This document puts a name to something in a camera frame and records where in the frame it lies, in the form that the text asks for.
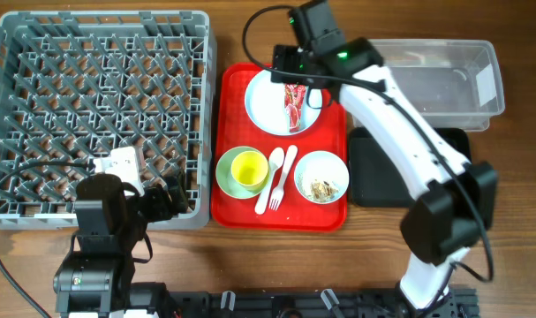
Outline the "red snack wrapper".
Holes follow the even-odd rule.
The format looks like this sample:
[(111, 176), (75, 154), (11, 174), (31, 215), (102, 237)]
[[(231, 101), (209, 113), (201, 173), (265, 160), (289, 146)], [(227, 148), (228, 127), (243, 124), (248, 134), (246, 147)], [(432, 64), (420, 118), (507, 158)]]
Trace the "red snack wrapper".
[(289, 119), (289, 132), (300, 130), (302, 104), (306, 96), (306, 87), (298, 84), (284, 85), (284, 108)]

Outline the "green bowl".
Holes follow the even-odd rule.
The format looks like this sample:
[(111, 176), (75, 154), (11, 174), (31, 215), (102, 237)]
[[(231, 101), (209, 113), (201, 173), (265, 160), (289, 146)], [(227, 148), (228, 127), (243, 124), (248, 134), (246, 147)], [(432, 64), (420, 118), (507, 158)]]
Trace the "green bowl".
[(265, 180), (260, 189), (256, 191), (248, 191), (243, 186), (238, 184), (237, 181), (231, 176), (230, 167), (232, 161), (238, 154), (247, 150), (255, 150), (260, 152), (259, 150), (248, 146), (232, 148), (221, 156), (215, 170), (217, 184), (224, 193), (235, 199), (250, 199), (254, 197), (260, 193), (266, 182)]

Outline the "yellow cup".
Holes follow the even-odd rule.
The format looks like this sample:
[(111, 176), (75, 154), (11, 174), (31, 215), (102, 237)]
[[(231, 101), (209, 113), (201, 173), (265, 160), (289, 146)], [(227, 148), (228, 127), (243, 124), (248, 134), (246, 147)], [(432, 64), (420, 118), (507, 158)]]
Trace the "yellow cup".
[(248, 191), (256, 191), (264, 184), (269, 171), (268, 159), (261, 152), (247, 150), (231, 163), (231, 176)]

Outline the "light blue bowl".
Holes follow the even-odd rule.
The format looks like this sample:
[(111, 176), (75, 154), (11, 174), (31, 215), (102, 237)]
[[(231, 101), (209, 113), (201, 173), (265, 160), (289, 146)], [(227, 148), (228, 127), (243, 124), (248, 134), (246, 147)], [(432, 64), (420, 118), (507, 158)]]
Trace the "light blue bowl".
[[(339, 192), (332, 201), (326, 203), (317, 203), (308, 200), (305, 195), (301, 193), (299, 178), (305, 171), (317, 175), (324, 175), (327, 179), (330, 179), (335, 183), (336, 187), (339, 189)], [(310, 152), (302, 156), (295, 166), (294, 184), (297, 190), (303, 198), (315, 204), (330, 204), (338, 201), (345, 195), (349, 183), (350, 173), (345, 163), (339, 156), (328, 151), (318, 150)]]

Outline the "rice and peanut shells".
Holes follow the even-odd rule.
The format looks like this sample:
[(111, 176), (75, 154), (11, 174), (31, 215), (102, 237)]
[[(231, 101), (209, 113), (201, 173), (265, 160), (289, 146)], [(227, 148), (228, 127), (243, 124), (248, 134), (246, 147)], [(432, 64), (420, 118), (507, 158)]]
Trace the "rice and peanut shells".
[(300, 191), (305, 197), (317, 203), (332, 201), (339, 189), (335, 183), (324, 175), (317, 175), (305, 171), (299, 178)]

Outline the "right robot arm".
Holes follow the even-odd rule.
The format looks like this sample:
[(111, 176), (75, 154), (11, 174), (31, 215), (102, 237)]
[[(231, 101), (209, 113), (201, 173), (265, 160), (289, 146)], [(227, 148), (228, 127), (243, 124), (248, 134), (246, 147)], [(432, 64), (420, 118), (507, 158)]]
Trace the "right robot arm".
[(404, 96), (373, 44), (347, 41), (325, 1), (288, 9), (298, 47), (273, 58), (275, 82), (327, 89), (359, 120), (397, 168), (413, 203), (400, 229), (411, 250), (399, 289), (420, 315), (438, 306), (471, 246), (484, 243), (493, 223), (498, 175), (471, 163), (429, 125)]

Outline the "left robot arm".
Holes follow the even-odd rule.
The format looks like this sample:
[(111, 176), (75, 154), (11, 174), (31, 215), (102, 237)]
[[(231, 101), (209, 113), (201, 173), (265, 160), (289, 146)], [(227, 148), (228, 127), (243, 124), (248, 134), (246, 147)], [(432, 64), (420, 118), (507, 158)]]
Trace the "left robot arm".
[(181, 307), (164, 283), (135, 283), (140, 259), (132, 250), (150, 242), (150, 223), (168, 221), (189, 208), (183, 173), (166, 185), (137, 190), (112, 174), (96, 174), (77, 186), (79, 228), (58, 268), (53, 289), (62, 317), (179, 317)]

